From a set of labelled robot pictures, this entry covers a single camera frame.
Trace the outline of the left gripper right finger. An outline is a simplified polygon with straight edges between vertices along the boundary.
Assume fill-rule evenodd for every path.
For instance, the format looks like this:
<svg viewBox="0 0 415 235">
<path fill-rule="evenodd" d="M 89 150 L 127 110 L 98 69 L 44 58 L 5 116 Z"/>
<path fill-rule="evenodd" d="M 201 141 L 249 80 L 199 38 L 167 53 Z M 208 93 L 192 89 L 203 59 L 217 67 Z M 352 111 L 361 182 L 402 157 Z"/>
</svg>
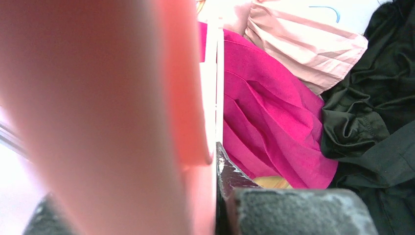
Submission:
<svg viewBox="0 0 415 235">
<path fill-rule="evenodd" d="M 363 201 L 347 189 L 262 188 L 217 143 L 219 235 L 375 235 Z"/>
</svg>

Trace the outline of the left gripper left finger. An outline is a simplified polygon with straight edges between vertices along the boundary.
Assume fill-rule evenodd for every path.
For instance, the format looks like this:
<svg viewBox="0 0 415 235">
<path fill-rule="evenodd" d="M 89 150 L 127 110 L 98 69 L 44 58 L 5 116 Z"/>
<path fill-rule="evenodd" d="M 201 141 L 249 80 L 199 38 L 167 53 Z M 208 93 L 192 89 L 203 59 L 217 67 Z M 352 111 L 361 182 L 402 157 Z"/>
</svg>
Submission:
<svg viewBox="0 0 415 235">
<path fill-rule="evenodd" d="M 34 209 L 23 235 L 75 235 L 75 230 L 47 194 Z"/>
</svg>

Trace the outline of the pink plastic hanger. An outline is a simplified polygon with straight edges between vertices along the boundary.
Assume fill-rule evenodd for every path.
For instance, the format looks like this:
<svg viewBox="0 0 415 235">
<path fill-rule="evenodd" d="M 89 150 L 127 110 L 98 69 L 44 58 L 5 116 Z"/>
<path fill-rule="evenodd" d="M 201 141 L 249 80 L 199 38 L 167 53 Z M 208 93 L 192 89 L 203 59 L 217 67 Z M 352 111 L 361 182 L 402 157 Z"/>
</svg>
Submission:
<svg viewBox="0 0 415 235">
<path fill-rule="evenodd" d="M 83 235 L 212 235 L 215 80 L 193 0 L 3 0 L 0 95 Z"/>
</svg>

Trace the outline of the black pleated skirt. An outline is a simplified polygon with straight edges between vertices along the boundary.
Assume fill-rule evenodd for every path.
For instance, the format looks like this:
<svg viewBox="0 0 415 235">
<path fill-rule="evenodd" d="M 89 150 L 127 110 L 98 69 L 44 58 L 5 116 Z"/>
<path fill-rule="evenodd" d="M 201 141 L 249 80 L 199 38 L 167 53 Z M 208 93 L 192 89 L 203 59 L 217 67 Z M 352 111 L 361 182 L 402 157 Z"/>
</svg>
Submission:
<svg viewBox="0 0 415 235">
<path fill-rule="evenodd" d="M 321 150 L 338 161 L 331 188 L 366 204 L 381 235 L 415 232 L 415 3 L 372 15 L 368 49 L 322 97 Z"/>
</svg>

